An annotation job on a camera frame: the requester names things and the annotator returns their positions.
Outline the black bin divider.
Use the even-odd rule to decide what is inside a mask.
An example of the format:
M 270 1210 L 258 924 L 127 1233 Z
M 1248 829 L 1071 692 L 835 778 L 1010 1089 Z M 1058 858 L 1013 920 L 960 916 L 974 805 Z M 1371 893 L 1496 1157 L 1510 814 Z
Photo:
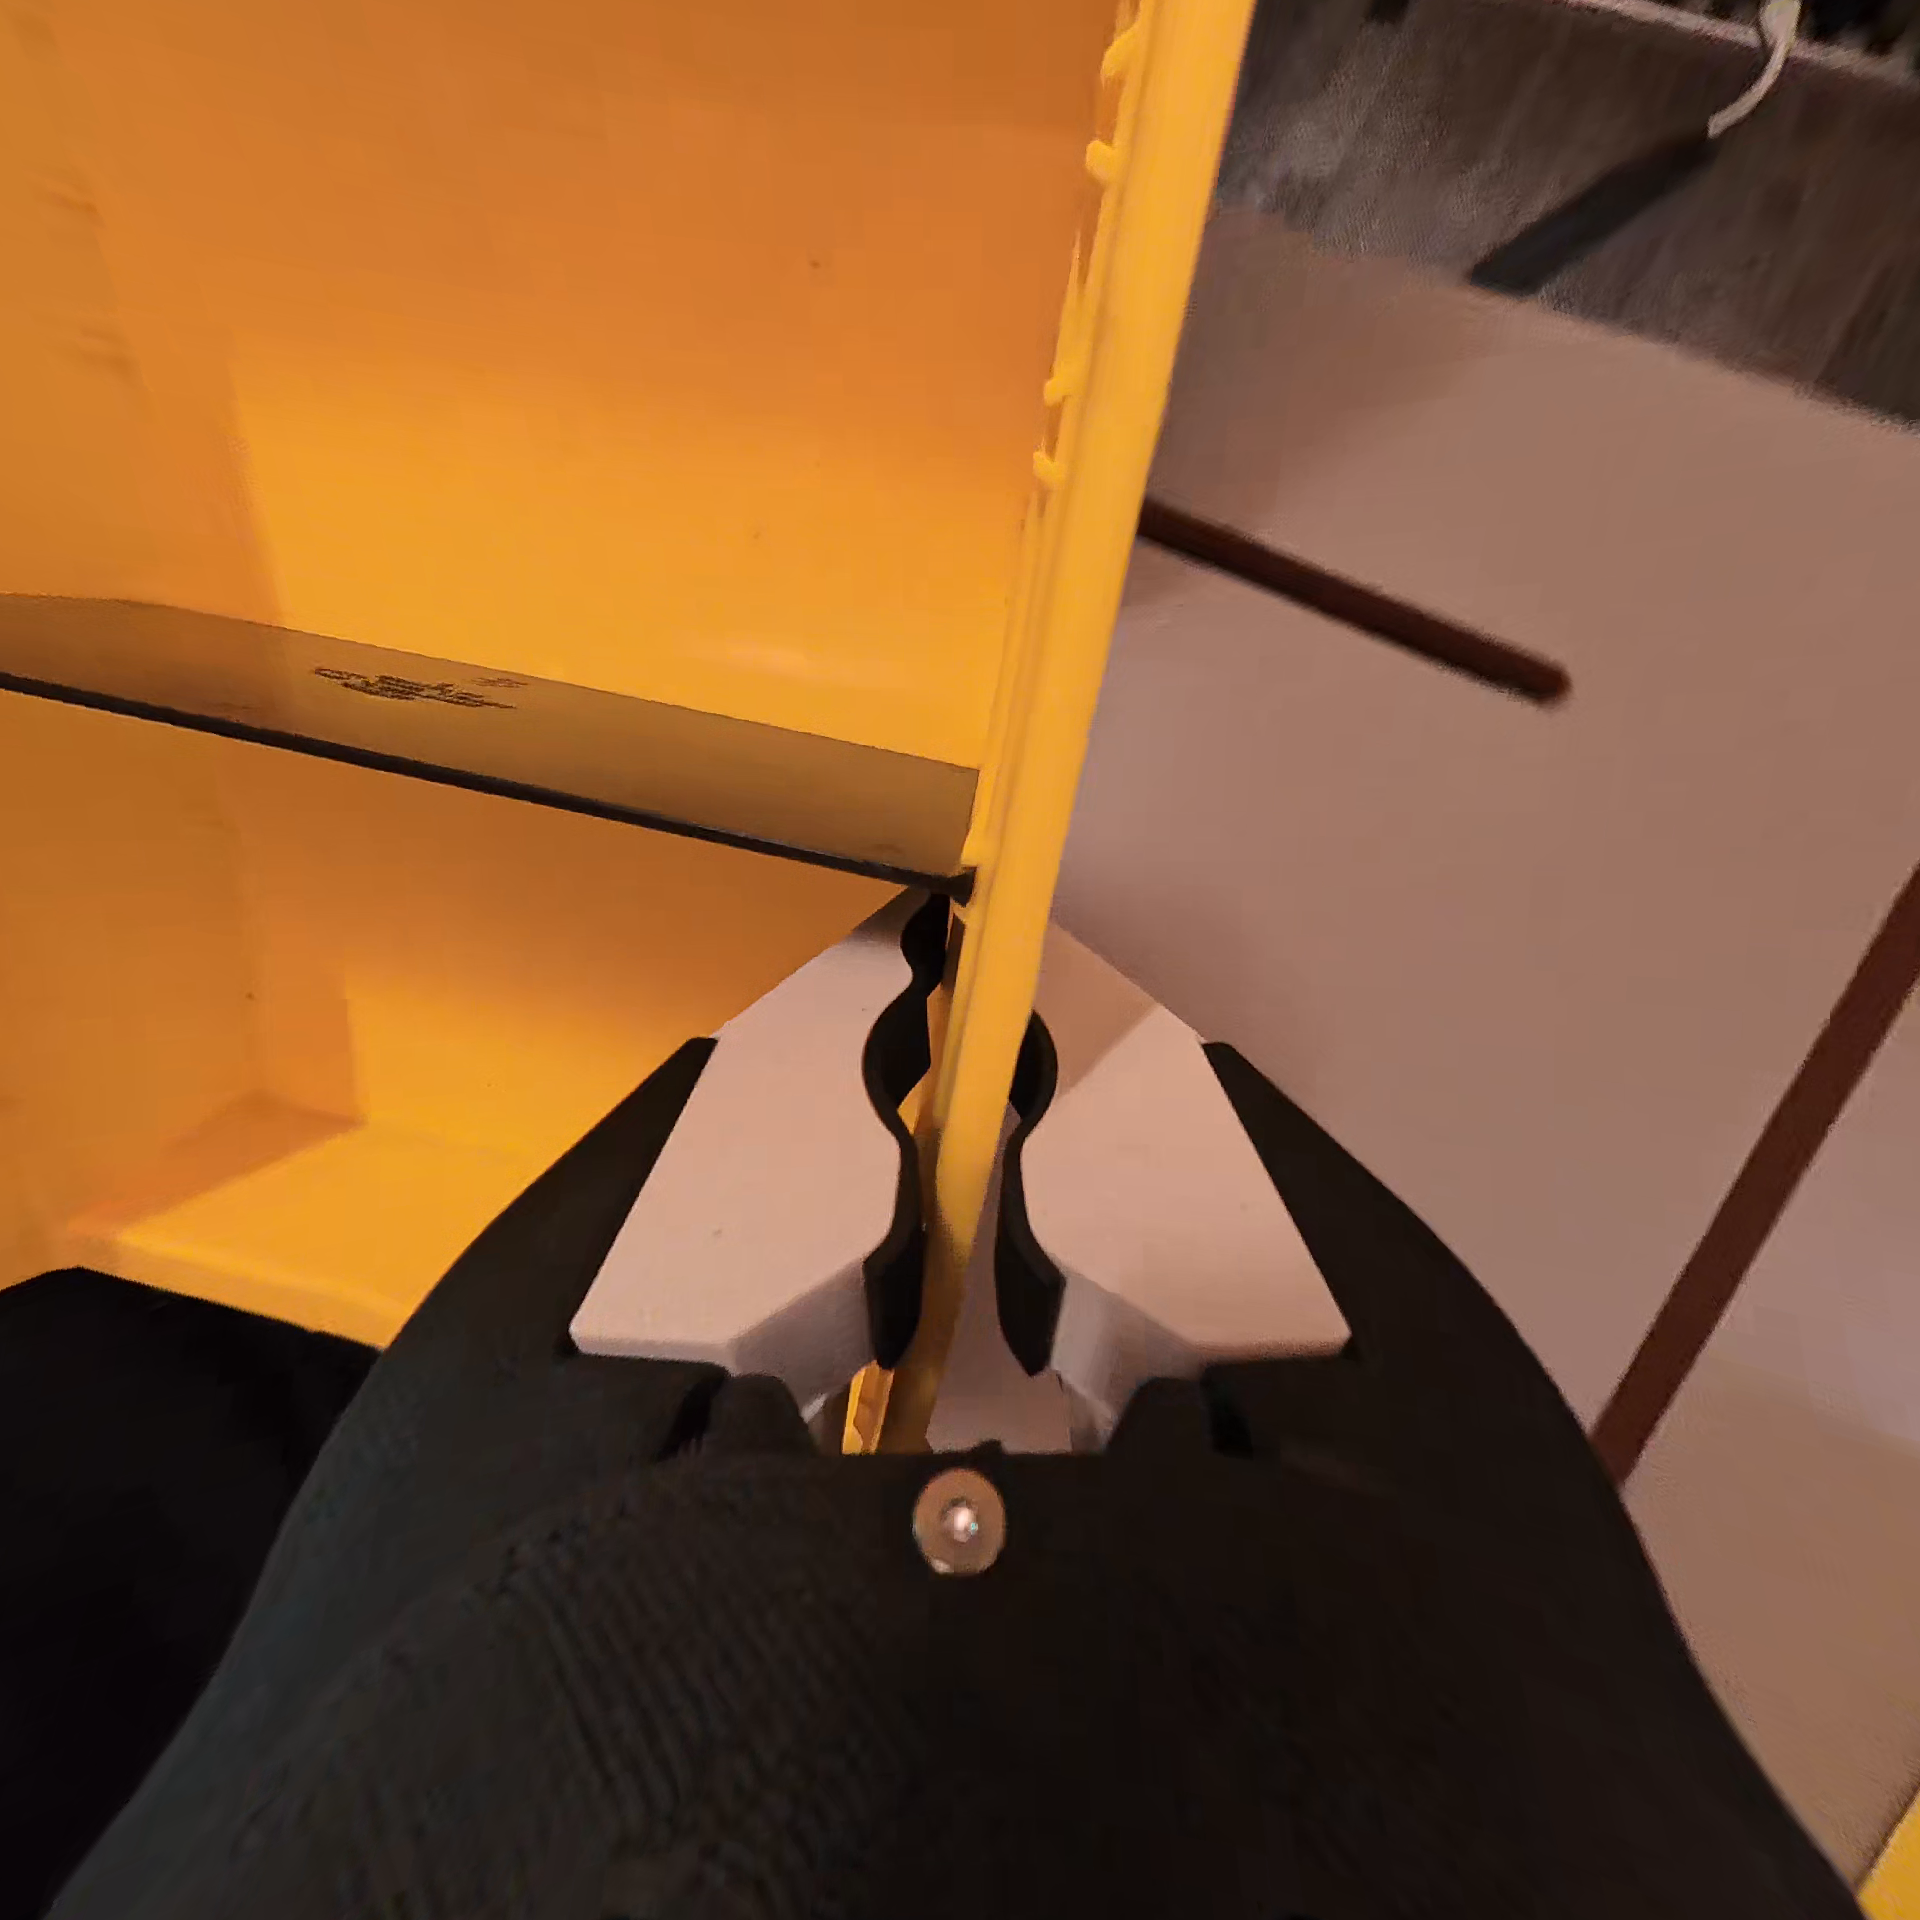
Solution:
M 5 594 L 5 689 L 952 900 L 976 770 L 502 668 L 122 598 Z

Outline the black table foot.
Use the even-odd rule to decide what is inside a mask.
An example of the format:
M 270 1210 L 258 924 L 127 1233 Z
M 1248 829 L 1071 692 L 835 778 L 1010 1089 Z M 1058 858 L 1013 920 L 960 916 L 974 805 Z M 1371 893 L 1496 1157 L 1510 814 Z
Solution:
M 1715 157 L 1715 145 L 1719 142 L 1701 129 L 1622 159 L 1479 258 L 1466 271 L 1469 288 L 1503 296 L 1536 296 L 1702 174 Z

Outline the yellow plastic bin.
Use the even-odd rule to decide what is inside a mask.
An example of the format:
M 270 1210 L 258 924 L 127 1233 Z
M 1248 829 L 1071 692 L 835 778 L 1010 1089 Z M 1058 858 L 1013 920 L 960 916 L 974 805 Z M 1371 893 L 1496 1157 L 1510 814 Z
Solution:
M 1251 12 L 5 5 L 5 594 L 976 770 L 952 900 L 5 689 L 5 1289 L 384 1346 L 928 893 L 922 1425 Z

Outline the dark cloth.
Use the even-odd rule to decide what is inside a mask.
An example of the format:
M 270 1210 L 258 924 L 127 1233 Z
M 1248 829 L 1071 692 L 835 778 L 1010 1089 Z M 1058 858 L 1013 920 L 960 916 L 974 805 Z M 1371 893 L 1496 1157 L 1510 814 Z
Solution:
M 1 1294 L 1 1914 L 201 1695 L 375 1346 L 81 1266 Z

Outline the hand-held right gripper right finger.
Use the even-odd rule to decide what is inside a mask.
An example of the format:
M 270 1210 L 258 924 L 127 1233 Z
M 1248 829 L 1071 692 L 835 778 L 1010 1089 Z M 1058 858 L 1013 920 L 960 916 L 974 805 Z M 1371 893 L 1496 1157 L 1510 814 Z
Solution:
M 1010 1112 L 993 1302 L 1029 1375 L 1195 1377 L 1345 1343 L 1207 1044 L 1061 928 Z

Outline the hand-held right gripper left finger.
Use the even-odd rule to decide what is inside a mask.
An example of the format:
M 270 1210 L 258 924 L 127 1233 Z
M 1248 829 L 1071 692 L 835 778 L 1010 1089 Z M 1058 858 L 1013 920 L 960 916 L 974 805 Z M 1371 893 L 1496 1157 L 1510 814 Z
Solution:
M 928 1073 L 949 900 L 904 893 L 712 1036 L 569 1322 L 586 1354 L 733 1375 L 895 1367 L 926 1204 L 902 1103 Z

